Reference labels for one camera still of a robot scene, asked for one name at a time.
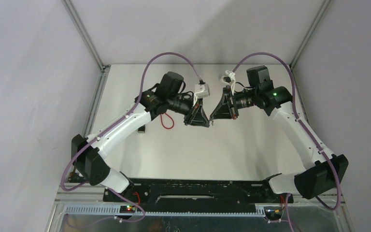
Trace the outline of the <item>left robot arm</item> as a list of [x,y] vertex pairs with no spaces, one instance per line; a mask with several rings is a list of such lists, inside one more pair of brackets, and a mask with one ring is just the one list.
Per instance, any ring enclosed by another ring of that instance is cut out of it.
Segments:
[[105,161],[119,143],[167,111],[182,114],[185,125],[209,127],[209,119],[202,108],[202,99],[210,95],[208,85],[200,81],[194,91],[184,92],[184,88],[181,75],[167,72],[160,83],[142,92],[129,109],[103,129],[87,137],[74,136],[71,159],[86,182],[112,189],[121,201],[128,201],[133,196],[130,180]]

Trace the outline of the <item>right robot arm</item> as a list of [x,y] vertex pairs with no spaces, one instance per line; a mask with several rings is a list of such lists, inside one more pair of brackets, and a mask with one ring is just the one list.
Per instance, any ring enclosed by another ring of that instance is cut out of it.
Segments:
[[271,177],[262,188],[262,197],[276,201],[281,193],[299,193],[312,199],[335,188],[343,179],[349,161],[345,155],[335,155],[317,137],[309,124],[293,106],[293,97],[286,87],[275,87],[264,65],[246,71],[249,86],[235,91],[235,73],[225,71],[219,80],[225,84],[222,97],[210,115],[210,120],[237,119],[243,108],[256,106],[265,111],[282,128],[296,149],[305,171]]

